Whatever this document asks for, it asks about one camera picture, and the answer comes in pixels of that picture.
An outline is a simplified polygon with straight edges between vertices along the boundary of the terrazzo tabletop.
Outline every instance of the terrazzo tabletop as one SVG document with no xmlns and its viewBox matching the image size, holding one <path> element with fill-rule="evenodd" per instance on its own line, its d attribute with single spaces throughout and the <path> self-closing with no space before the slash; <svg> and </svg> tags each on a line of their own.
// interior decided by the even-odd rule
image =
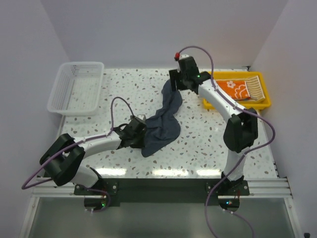
<svg viewBox="0 0 317 238">
<path fill-rule="evenodd" d="M 61 133 L 92 136 L 110 129 L 110 103 L 115 96 L 125 98 L 134 114 L 153 116 L 162 106 L 161 89 L 169 79 L 169 69 L 105 69 L 99 108 L 95 115 L 63 117 Z M 215 110 L 203 108 L 202 99 L 182 91 L 183 104 L 175 114 L 181 125 L 179 137 L 152 156 L 144 158 L 140 149 L 105 151 L 83 160 L 81 165 L 96 169 L 104 178 L 219 178 L 227 159 L 223 142 L 225 122 Z M 76 93 L 73 100 L 79 100 Z M 116 100 L 114 126 L 127 123 L 130 112 Z M 263 122 L 254 145 L 267 142 Z M 248 154 L 246 179 L 277 178 L 270 148 Z"/>
</svg>

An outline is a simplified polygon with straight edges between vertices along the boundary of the white wall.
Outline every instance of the white wall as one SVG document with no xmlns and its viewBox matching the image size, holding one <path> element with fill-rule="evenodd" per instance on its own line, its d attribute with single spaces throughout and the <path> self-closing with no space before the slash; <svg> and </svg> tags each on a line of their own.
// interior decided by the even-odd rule
<svg viewBox="0 0 317 238">
<path fill-rule="evenodd" d="M 46 103 L 68 57 L 39 0 L 1 1 L 0 32 L 0 236 L 15 238 L 31 192 L 21 185 L 56 135 Z"/>
<path fill-rule="evenodd" d="M 305 232 L 317 237 L 317 1 L 289 0 L 255 60 L 272 98 L 272 151 L 288 176 Z"/>
<path fill-rule="evenodd" d="M 187 45 L 217 67 L 251 65 L 287 0 L 41 0 L 70 60 L 106 67 L 174 65 Z M 200 66 L 206 56 L 195 53 Z"/>
</svg>

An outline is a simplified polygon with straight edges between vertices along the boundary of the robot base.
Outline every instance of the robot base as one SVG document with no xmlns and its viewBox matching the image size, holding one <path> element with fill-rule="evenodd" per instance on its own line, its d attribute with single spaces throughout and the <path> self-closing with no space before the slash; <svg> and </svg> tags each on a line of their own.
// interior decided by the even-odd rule
<svg viewBox="0 0 317 238">
<path fill-rule="evenodd" d="M 110 206 L 120 206 L 121 202 L 133 203 L 205 203 L 210 189 L 220 179 L 205 178 L 103 178 L 107 192 L 111 196 Z M 99 195 L 82 187 L 75 187 L 75 195 Z M 218 196 L 248 196 L 248 182 L 241 180 L 219 189 L 211 196 L 209 206 L 221 205 L 224 200 Z M 85 198 L 85 207 L 102 207 L 100 198 Z"/>
</svg>

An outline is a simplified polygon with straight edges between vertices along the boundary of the orange towel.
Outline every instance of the orange towel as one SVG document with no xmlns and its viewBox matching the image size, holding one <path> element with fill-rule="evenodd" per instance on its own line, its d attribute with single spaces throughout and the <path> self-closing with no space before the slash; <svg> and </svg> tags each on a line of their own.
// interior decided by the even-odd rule
<svg viewBox="0 0 317 238">
<path fill-rule="evenodd" d="M 249 99 L 247 83 L 244 80 L 216 80 L 219 87 L 223 89 L 232 99 Z"/>
</svg>

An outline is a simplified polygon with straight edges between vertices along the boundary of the white flower pattern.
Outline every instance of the white flower pattern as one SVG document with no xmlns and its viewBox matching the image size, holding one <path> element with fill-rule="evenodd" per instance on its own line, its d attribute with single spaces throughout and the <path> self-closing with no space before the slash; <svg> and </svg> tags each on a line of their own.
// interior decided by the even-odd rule
<svg viewBox="0 0 317 238">
<path fill-rule="evenodd" d="M 233 81 L 229 81 L 229 82 L 227 82 L 227 86 L 228 86 L 228 88 L 234 88 L 234 86 L 236 86 L 236 84 Z"/>
</svg>

